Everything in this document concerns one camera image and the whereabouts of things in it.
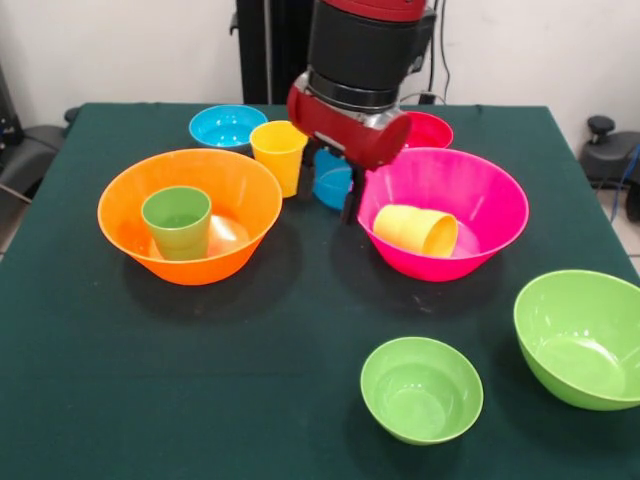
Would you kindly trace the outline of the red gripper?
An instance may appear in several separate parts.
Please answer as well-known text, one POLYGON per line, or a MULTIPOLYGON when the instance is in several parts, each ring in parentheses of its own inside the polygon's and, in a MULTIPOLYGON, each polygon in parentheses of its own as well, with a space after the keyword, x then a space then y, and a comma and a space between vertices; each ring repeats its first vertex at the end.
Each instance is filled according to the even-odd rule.
POLYGON ((303 162, 313 163, 321 145, 343 154, 350 163, 351 190, 345 197, 341 220, 357 220, 366 188, 366 170, 393 162, 404 148, 411 130, 409 115, 397 106, 381 113, 364 113, 332 106, 310 89, 310 74, 302 73, 290 88, 287 112, 291 123, 310 139, 303 162))

